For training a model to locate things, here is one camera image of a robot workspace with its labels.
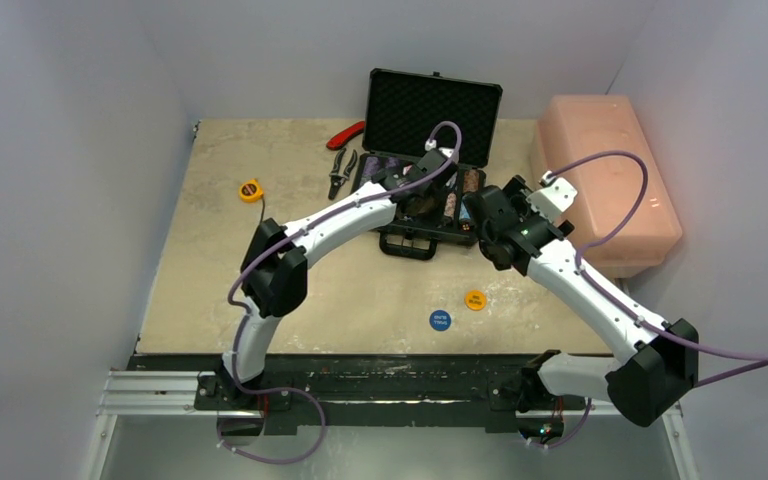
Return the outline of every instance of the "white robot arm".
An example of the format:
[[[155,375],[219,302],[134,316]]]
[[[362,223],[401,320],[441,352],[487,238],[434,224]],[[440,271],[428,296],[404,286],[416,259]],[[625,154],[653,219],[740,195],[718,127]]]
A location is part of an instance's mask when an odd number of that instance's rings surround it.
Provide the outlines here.
[[[242,282],[248,320],[238,331],[232,351],[223,355],[232,378],[241,383],[256,382],[263,372],[267,348],[281,318],[298,307],[307,293],[307,269],[355,236],[390,223],[398,208],[445,183],[451,169],[437,172],[438,181],[422,188],[386,196],[438,168],[454,168],[451,162],[444,162],[451,151],[441,150],[429,149],[418,168],[408,172],[412,177],[396,171],[379,173],[373,182],[314,215],[283,227],[269,219],[258,227],[243,268],[269,247],[293,240],[259,262]],[[360,202],[370,196],[378,198]],[[534,403],[567,394],[612,401],[626,418],[647,426],[693,388],[698,377],[698,353],[641,328],[638,319],[630,318],[580,275],[575,249],[566,239],[572,225],[554,224],[574,196],[575,189],[563,179],[532,192],[522,178],[514,177],[503,189],[488,186],[467,195],[464,203],[478,226],[482,254],[498,270],[515,268],[557,295],[613,353],[613,357],[578,357],[556,351],[541,355],[525,368],[533,374]],[[639,319],[698,341],[696,330],[686,321],[669,324],[586,262],[582,261],[580,268],[587,269],[602,288],[638,313]]]

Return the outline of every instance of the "black tool case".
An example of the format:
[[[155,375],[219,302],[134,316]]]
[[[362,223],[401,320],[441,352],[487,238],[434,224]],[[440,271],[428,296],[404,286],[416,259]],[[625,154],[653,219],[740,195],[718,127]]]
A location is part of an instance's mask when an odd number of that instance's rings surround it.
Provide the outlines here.
[[[478,241],[474,231],[464,231],[458,225],[463,179],[467,170],[487,166],[501,98],[499,85],[443,78],[436,72],[433,75],[382,69],[370,72],[363,134],[363,148],[370,153],[360,158],[352,191],[360,187],[361,172],[370,157],[378,157],[382,164],[388,158],[396,158],[403,167],[415,163],[425,154],[425,141],[431,129],[443,120],[455,122],[463,134],[455,184],[454,224],[444,225],[445,201],[437,211],[422,218],[394,220],[378,229],[382,252],[430,260],[437,251],[437,242],[472,246]],[[454,145],[454,132],[441,129],[437,146],[451,148]],[[479,170],[479,188],[484,186],[484,179],[484,172]],[[427,248],[415,246],[415,240],[427,240]]]

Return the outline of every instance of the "wooden work surface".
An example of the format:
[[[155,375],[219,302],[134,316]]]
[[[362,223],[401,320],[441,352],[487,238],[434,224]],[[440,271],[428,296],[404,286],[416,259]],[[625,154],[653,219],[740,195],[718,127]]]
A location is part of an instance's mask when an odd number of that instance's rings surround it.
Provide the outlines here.
[[[325,142],[353,119],[204,120],[199,126],[175,216],[160,261],[137,351],[222,352],[240,309],[225,296],[239,273],[260,215],[243,203],[240,185],[257,178],[266,217],[279,224],[330,204],[334,152]],[[514,174],[530,179],[530,120],[500,120],[489,184]],[[354,147],[362,153],[361,137]],[[348,161],[346,155],[343,165]],[[347,195],[346,184],[338,198]],[[471,311],[465,294],[483,291]],[[438,332],[429,316],[452,316]],[[306,353],[571,353],[608,352],[556,297],[515,271],[497,272],[478,247],[441,244],[428,262],[389,257],[367,233],[331,252],[309,272],[307,300],[284,318],[271,352]]]

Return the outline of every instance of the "white wall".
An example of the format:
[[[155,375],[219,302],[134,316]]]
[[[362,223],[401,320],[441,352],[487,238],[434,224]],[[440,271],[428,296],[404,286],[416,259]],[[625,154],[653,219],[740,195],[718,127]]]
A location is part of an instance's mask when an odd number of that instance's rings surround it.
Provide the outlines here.
[[[0,479],[74,479],[188,148],[132,5],[0,0]]]
[[[374,67],[499,83],[501,117],[605,93],[655,0],[135,0],[196,117],[360,117]]]
[[[768,352],[768,1],[658,2],[612,93],[631,96],[685,231],[633,293],[706,343]],[[768,368],[683,403],[703,478],[768,478]]]

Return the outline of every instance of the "cable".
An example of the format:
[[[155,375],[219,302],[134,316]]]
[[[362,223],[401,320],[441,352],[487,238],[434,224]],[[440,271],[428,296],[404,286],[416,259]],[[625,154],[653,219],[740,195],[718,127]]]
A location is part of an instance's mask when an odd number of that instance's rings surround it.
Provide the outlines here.
[[[655,325],[652,325],[651,323],[647,322],[645,318],[638,316],[637,312],[632,310],[630,307],[625,305],[622,301],[620,301],[618,298],[616,298],[610,292],[608,292],[605,288],[599,285],[599,283],[597,283],[596,280],[594,280],[593,277],[591,277],[590,274],[581,266],[582,256],[584,255],[584,252],[587,251],[587,249],[591,247],[598,247],[600,245],[604,245],[605,243],[610,241],[612,238],[614,238],[617,235],[617,233],[619,233],[620,230],[623,229],[623,227],[626,226],[626,224],[628,224],[628,222],[631,220],[631,217],[633,217],[634,214],[637,213],[637,209],[640,207],[641,203],[643,203],[643,199],[646,195],[646,188],[649,186],[649,169],[646,168],[646,164],[643,162],[643,159],[641,159],[639,156],[631,152],[626,152],[623,150],[609,150],[606,152],[595,153],[593,155],[584,157],[581,160],[577,160],[573,163],[570,163],[569,165],[559,168],[557,171],[549,172],[549,174],[547,175],[547,179],[551,181],[553,178],[559,175],[562,175],[572,170],[573,168],[584,165],[585,163],[589,163],[589,162],[592,162],[593,160],[598,160],[600,158],[611,157],[615,155],[630,158],[631,160],[634,160],[634,162],[637,163],[637,165],[640,167],[640,171],[643,174],[643,182],[641,183],[641,186],[640,186],[640,193],[638,193],[637,199],[634,201],[634,204],[632,205],[631,210],[629,210],[628,214],[626,214],[625,218],[622,219],[622,221],[616,226],[616,228],[611,230],[610,233],[608,233],[601,239],[585,244],[581,248],[576,250],[575,267],[576,267],[576,270],[581,274],[581,277],[584,278],[584,280],[587,283],[589,283],[591,287],[593,287],[603,297],[605,297],[606,300],[614,304],[617,308],[622,310],[626,315],[628,315],[631,319],[633,319],[635,321],[635,324],[638,324],[639,326],[645,328],[646,330],[652,333],[655,333],[661,337],[666,338],[667,340],[677,343],[683,347],[696,350],[698,352],[707,353],[709,355],[714,355],[721,358],[729,358],[732,360],[744,360],[744,361],[754,362],[752,364],[734,368],[734,369],[725,371],[723,373],[714,375],[712,377],[706,378],[704,380],[700,380],[699,382],[697,382],[696,388],[702,387],[705,385],[710,385],[712,383],[718,382],[720,380],[725,380],[726,378],[733,377],[741,373],[757,370],[759,368],[768,366],[768,355],[732,352],[729,350],[723,350],[716,347],[709,347],[706,345],[701,345],[699,343],[692,342],[690,340],[678,337],[676,335],[673,335],[670,332],[661,330]]]
[[[546,445],[545,448],[547,448],[549,450],[551,450],[553,448],[558,448],[558,447],[564,445],[565,443],[569,442],[570,440],[572,440],[572,437],[576,436],[576,434],[579,432],[579,430],[581,430],[581,427],[584,426],[584,422],[587,421],[587,417],[590,416],[590,408],[591,408],[592,404],[593,404],[593,399],[592,398],[588,398],[587,399],[587,404],[584,406],[584,414],[581,416],[581,420],[579,420],[578,423],[575,425],[575,427],[573,427],[573,429],[569,433],[569,435],[565,436],[564,438],[558,440],[555,443],[551,443],[551,444]]]
[[[257,222],[258,225],[263,223],[263,214],[266,213],[266,196],[260,197],[260,221]]]
[[[250,390],[245,388],[242,383],[240,382],[240,377],[237,372],[237,351],[239,350],[240,346],[240,339],[243,336],[243,330],[245,329],[246,323],[248,322],[249,317],[251,316],[251,309],[248,305],[246,305],[243,302],[240,302],[238,300],[234,300],[234,294],[237,293],[237,290],[242,286],[243,282],[248,278],[248,276],[251,274],[252,271],[254,271],[255,268],[257,268],[258,265],[260,265],[261,262],[269,258],[274,253],[280,251],[282,248],[284,248],[287,244],[295,240],[296,238],[299,238],[300,236],[307,233],[308,230],[317,227],[318,225],[322,224],[323,222],[328,221],[330,218],[333,218],[349,209],[356,208],[357,206],[363,205],[364,203],[371,202],[373,200],[378,200],[380,198],[388,198],[391,197],[397,193],[402,193],[407,190],[411,190],[413,188],[416,188],[420,185],[423,185],[425,183],[430,182],[434,178],[438,177],[440,174],[442,174],[449,165],[453,163],[457,163],[458,161],[458,155],[460,153],[461,149],[461,129],[453,122],[449,121],[443,121],[437,124],[436,127],[431,131],[431,134],[429,135],[429,140],[434,140],[437,132],[442,127],[449,127],[455,132],[455,146],[453,148],[452,155],[446,159],[445,162],[443,162],[443,165],[441,165],[438,169],[434,170],[427,176],[415,181],[408,183],[406,185],[402,185],[401,187],[395,188],[390,191],[375,193],[372,195],[368,195],[366,197],[363,197],[359,199],[356,203],[346,203],[344,205],[341,205],[334,210],[331,210],[329,212],[324,213],[323,215],[313,219],[310,223],[308,223],[307,227],[301,228],[292,234],[287,235],[286,238],[279,241],[275,245],[271,246],[270,248],[266,249],[263,253],[261,253],[257,258],[255,258],[246,268],[243,269],[242,273],[240,273],[240,276],[237,277],[236,280],[234,280],[234,283],[231,285],[231,289],[228,291],[228,303],[231,305],[236,305],[238,307],[242,307],[246,313],[243,315],[242,320],[240,320],[240,325],[237,327],[237,332],[234,335],[234,343],[231,347],[231,378],[234,380],[234,384],[237,386],[237,388],[247,394],[247,395],[266,395],[270,393],[278,393],[278,392],[290,392],[290,393],[296,393],[303,397],[305,397],[309,402],[313,404],[313,406],[316,408],[317,412],[319,413],[319,420],[320,420],[320,432],[319,436],[317,437],[316,441],[314,442],[313,446],[310,447],[307,451],[302,453],[301,455],[297,455],[295,457],[286,458],[286,459],[273,459],[273,458],[266,458],[261,457],[259,455],[255,455],[253,453],[245,452],[243,450],[238,449],[237,447],[233,447],[229,445],[223,438],[222,438],[222,430],[221,430],[221,423],[217,422],[216,424],[216,435],[219,437],[219,446],[222,446],[226,448],[228,451],[235,453],[237,455],[244,456],[246,458],[250,458],[252,460],[256,460],[258,462],[263,463],[269,463],[272,465],[287,465],[290,463],[295,463],[304,460],[305,458],[313,455],[313,452],[316,451],[317,448],[322,444],[322,441],[325,439],[325,432],[327,431],[327,424],[325,421],[325,411],[322,410],[322,405],[319,404],[319,402],[314,398],[313,395],[311,395],[308,392],[305,392],[304,390],[300,390],[298,388],[293,387],[277,387],[277,388],[267,388],[265,390]]]

